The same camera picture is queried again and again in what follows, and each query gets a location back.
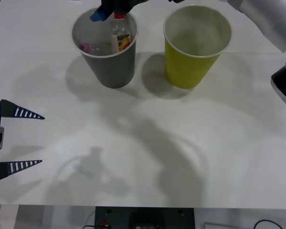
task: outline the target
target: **bottle label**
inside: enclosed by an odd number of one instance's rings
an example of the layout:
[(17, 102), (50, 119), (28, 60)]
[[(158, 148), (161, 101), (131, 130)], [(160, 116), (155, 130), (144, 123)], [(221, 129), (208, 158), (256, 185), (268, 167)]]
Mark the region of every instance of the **bottle label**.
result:
[(131, 44), (130, 34), (113, 35), (112, 36), (112, 52), (117, 53), (123, 51)]

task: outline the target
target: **red bottle cap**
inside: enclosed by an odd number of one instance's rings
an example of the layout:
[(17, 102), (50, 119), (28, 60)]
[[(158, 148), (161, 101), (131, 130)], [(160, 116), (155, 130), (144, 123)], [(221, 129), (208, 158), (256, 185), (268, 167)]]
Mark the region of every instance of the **red bottle cap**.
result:
[(114, 13), (114, 19), (124, 19), (124, 15)]

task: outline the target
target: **gray paper cup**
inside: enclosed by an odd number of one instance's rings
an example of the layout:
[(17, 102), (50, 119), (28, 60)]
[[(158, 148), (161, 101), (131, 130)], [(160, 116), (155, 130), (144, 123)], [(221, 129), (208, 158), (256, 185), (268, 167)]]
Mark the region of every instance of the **gray paper cup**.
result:
[(136, 19), (131, 13), (125, 15), (125, 21), (129, 24), (132, 39), (132, 43), (126, 49), (111, 55), (90, 55), (79, 48), (80, 44), (98, 45), (101, 43), (110, 45), (114, 20), (113, 15), (111, 15), (106, 21), (91, 21), (89, 17), (95, 10), (96, 8), (83, 13), (75, 21), (71, 30), (73, 44), (85, 58), (102, 85), (109, 88), (126, 86), (134, 75), (135, 45), (138, 36)]

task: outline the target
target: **paper cup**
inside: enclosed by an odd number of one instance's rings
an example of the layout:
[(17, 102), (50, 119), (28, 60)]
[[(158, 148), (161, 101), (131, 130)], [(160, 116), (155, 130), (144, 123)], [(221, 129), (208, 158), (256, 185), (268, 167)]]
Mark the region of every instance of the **paper cup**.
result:
[(106, 21), (93, 22), (90, 16), (96, 8), (91, 9), (75, 21), (71, 37), (76, 49), (82, 54), (97, 79), (109, 88), (120, 88), (127, 85), (134, 75), (135, 46), (138, 36), (137, 22), (131, 13), (125, 15), (129, 24), (132, 43), (123, 51), (112, 55), (99, 56), (83, 52), (79, 47), (82, 43), (92, 45), (111, 44), (112, 21), (111, 15)]
[(179, 88), (197, 86), (232, 36), (230, 23), (220, 12), (200, 5), (173, 12), (163, 31), (166, 75)]

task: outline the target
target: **white table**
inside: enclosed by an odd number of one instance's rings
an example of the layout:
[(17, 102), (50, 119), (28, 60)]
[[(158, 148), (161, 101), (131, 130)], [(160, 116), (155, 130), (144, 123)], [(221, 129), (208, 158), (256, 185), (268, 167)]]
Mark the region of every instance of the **white table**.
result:
[[(229, 49), (191, 91), (163, 79), (166, 15), (205, 4), (232, 23)], [(152, 0), (133, 81), (100, 85), (72, 46), (100, 1), (1, 0), (0, 99), (46, 119), (3, 119), (0, 161), (43, 162), (0, 181), (0, 204), (286, 208), (286, 105), (270, 77), (286, 61), (245, 15), (216, 0)]]

